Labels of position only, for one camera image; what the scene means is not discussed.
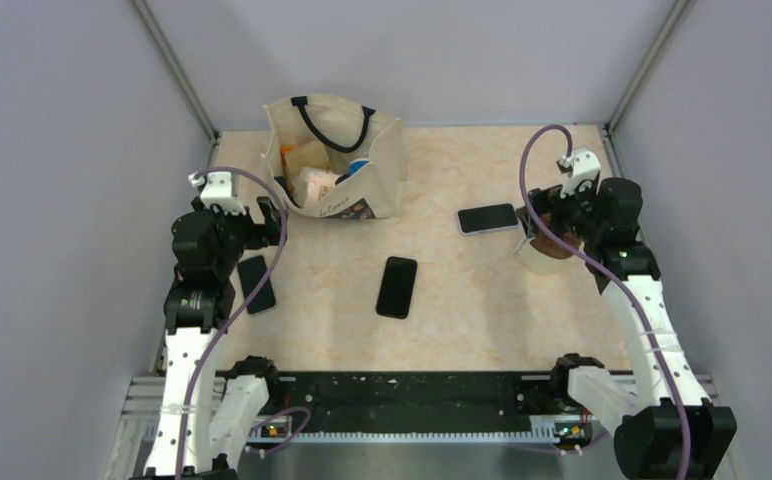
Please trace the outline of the black phone case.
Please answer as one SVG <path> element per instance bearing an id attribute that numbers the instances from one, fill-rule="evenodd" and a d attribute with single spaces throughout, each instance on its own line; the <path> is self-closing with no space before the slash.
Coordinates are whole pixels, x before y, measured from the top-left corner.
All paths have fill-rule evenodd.
<path id="1" fill-rule="evenodd" d="M 418 262 L 390 256 L 385 262 L 375 312 L 383 317 L 406 319 L 409 315 Z"/>

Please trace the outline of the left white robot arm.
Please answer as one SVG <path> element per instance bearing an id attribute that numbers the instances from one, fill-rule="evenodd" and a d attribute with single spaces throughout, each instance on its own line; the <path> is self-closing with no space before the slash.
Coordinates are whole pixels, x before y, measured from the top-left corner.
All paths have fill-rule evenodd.
<path id="1" fill-rule="evenodd" d="M 176 257 L 166 296 L 164 356 L 167 361 L 157 433 L 141 479 L 234 479 L 259 413 L 281 404 L 276 369 L 263 357 L 248 357 L 216 396 L 217 363 L 231 317 L 235 289 L 230 279 L 242 254 L 275 246 L 283 216 L 267 197 L 257 200 L 264 223 L 247 211 L 226 212 L 194 199 L 191 212 L 171 227 Z"/>

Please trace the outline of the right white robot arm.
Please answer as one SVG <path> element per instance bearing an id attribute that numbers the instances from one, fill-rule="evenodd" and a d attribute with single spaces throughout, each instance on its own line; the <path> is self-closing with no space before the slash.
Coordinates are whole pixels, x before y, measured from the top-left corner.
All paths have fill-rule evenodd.
<path id="1" fill-rule="evenodd" d="M 562 412 L 585 407 L 611 436 L 628 479 L 713 479 L 737 433 L 690 368 L 663 298 L 661 271 L 639 240 L 641 187 L 604 179 L 573 193 L 524 189 L 531 226 L 583 260 L 622 328 L 636 391 L 594 360 L 575 360 L 548 385 Z"/>

